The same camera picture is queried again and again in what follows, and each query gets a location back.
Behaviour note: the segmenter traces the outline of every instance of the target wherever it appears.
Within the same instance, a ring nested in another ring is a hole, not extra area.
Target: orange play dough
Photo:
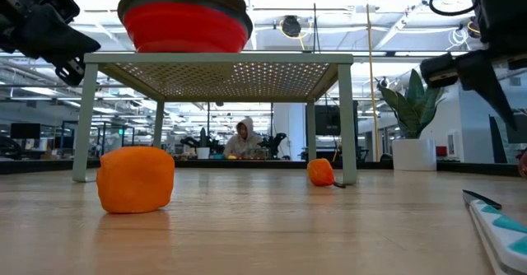
[[[326,159],[312,160],[307,164],[307,175],[316,186],[329,186],[335,182],[333,168]]]
[[[102,207],[110,213],[152,212],[170,202],[172,156],[155,147],[122,147],[103,155],[97,171]]]

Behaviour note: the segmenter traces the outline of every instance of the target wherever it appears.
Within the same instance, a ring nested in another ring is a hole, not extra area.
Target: potted plant
[[[394,169],[436,170],[436,142],[420,137],[422,130],[436,116],[441,90],[430,87],[425,90],[415,70],[412,70],[404,96],[388,87],[378,85],[378,89],[386,104],[394,111],[404,137],[393,142]]]
[[[208,159],[210,152],[211,148],[208,146],[207,131],[205,131],[205,128],[201,128],[201,132],[199,133],[199,147],[196,148],[198,159]]]

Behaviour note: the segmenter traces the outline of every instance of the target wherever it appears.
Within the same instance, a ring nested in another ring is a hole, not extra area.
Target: table frame
[[[338,82],[340,96],[340,124],[343,144],[343,182],[357,182],[357,159],[355,156],[355,128],[353,124],[352,75],[353,56],[350,54],[128,54],[128,53],[95,53],[86,54],[84,62],[86,70],[82,86],[82,102],[79,114],[75,158],[72,178],[77,182],[88,182],[86,178],[86,163],[90,141],[90,126],[96,94],[96,79],[99,71],[105,72],[125,86],[143,93],[157,102],[154,127],[154,147],[161,145],[163,111],[167,99],[148,85],[134,79],[126,72],[120,72],[115,63],[330,63],[329,69],[304,100],[276,101],[261,100],[259,102],[290,102],[307,103],[307,137],[308,142],[316,142],[315,136],[315,102],[335,83]],[[247,100],[230,100],[229,102],[253,102]],[[309,159],[316,158],[316,145],[308,146]]]

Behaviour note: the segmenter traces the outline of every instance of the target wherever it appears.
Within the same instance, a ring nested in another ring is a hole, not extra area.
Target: green plant
[[[441,102],[441,89],[424,89],[419,73],[412,70],[408,89],[404,96],[387,87],[378,86],[386,104],[391,107],[399,127],[407,139],[417,139],[422,130],[436,116],[437,105]]]
[[[207,131],[205,128],[201,128],[201,132],[199,133],[199,147],[207,147],[207,143]]]

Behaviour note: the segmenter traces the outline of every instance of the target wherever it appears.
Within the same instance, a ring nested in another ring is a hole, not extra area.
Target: table leg
[[[96,97],[98,71],[98,64],[88,63],[84,72],[81,112],[79,114],[77,138],[75,140],[75,158],[73,160],[73,180],[77,182],[88,182],[86,178],[86,164],[90,148],[91,116],[93,115],[93,105]]]
[[[161,147],[161,134],[163,132],[163,116],[165,115],[165,101],[157,101],[156,122],[154,125],[154,147]]]
[[[355,157],[355,126],[353,121],[352,73],[349,64],[338,65],[338,95],[340,100],[340,128],[343,143],[343,182],[357,182]]]
[[[307,119],[307,151],[308,160],[316,159],[316,122],[315,122],[315,102],[311,101],[307,103],[306,111]]]

